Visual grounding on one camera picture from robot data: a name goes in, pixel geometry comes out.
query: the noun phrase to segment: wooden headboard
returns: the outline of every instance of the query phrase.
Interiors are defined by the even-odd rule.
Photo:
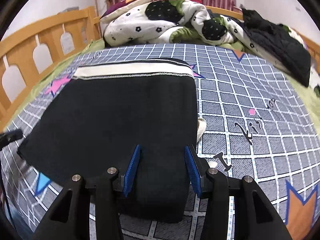
[[[207,6],[214,13],[220,13],[232,16],[242,20],[242,14]],[[25,26],[16,31],[12,35],[0,42],[0,129],[2,130],[9,122],[14,112],[23,103],[24,99],[30,93],[34,85],[47,76],[56,67],[61,60],[83,50],[91,40],[101,38],[98,24],[100,17],[96,15],[93,6],[83,10],[76,10],[57,14],[35,23]],[[61,46],[61,35],[68,32],[72,36],[74,49],[68,53],[64,53]],[[320,73],[320,46],[305,36],[301,35],[308,46],[311,55],[317,60],[317,71]],[[39,44],[46,44],[52,64],[43,71],[38,71],[33,52]],[[3,76],[8,68],[4,64],[4,59],[7,60],[9,66],[16,65],[19,69],[25,87],[21,92],[10,100],[3,86]]]

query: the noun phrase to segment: silver bolt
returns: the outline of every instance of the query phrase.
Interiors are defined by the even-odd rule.
[[[78,181],[79,179],[81,179],[81,176],[78,174],[72,176],[73,181]]]
[[[209,172],[210,174],[217,174],[217,173],[218,173],[218,170],[217,170],[216,168],[210,168],[210,169],[208,169],[208,172]]]
[[[244,180],[248,183],[253,182],[253,178],[250,176],[244,176]]]
[[[109,174],[114,174],[114,173],[117,172],[117,169],[114,168],[114,167],[111,167],[111,168],[109,168],[109,169],[107,170],[107,172],[108,172]]]

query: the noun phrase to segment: wall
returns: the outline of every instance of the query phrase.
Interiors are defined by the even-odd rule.
[[[244,0],[243,5],[271,22],[289,25],[320,44],[318,27],[297,0]]]
[[[94,5],[94,0],[29,0],[16,15],[4,37],[37,20],[55,15],[69,7],[79,9]]]

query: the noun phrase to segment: colorful pillow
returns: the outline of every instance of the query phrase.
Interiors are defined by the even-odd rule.
[[[122,0],[121,2],[112,5],[100,18],[102,23],[110,23],[120,15],[126,13],[131,8],[151,2],[151,0]]]

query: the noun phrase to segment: gray checkered fabric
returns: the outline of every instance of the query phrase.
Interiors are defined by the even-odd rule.
[[[194,71],[205,77],[195,78],[198,115],[207,121],[197,146],[198,156],[216,161],[217,169],[223,171],[223,165],[213,159],[223,152],[225,162],[232,164],[225,174],[235,178],[252,176],[285,220],[286,180],[304,200],[320,181],[320,141],[308,111],[289,81],[265,60],[247,54],[239,62],[231,50],[212,46],[139,45],[80,55],[57,78],[74,73],[80,65],[157,57],[196,64]],[[24,136],[28,135],[52,99],[51,94],[41,92],[7,130],[22,128]],[[252,138],[247,139],[240,127]],[[16,154],[20,143],[11,143],[1,153],[4,183],[7,195],[35,230],[61,187],[52,182],[34,196],[39,172]],[[233,204],[231,197],[228,239],[233,239]],[[200,239],[205,210],[206,200],[199,200],[190,188],[180,223],[165,224],[120,215],[124,239]],[[94,205],[90,208],[90,232],[91,239],[96,239]]]

